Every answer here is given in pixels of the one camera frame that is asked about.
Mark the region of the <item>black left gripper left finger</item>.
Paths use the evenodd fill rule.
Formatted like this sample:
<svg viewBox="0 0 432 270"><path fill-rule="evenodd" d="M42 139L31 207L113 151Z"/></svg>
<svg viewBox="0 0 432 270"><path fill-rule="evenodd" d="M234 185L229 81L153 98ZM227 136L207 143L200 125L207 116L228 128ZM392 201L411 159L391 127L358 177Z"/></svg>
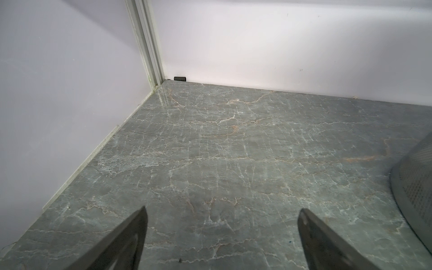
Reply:
<svg viewBox="0 0 432 270"><path fill-rule="evenodd" d="M146 208L142 207L66 269L137 270L147 228L148 215Z"/></svg>

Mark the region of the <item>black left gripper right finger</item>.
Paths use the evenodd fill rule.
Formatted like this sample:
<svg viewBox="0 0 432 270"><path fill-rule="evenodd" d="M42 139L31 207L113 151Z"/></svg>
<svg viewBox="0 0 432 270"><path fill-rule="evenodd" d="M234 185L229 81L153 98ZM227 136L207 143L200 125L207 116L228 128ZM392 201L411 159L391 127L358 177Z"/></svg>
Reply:
<svg viewBox="0 0 432 270"><path fill-rule="evenodd" d="M310 270L378 269L309 209L300 210L297 224Z"/></svg>

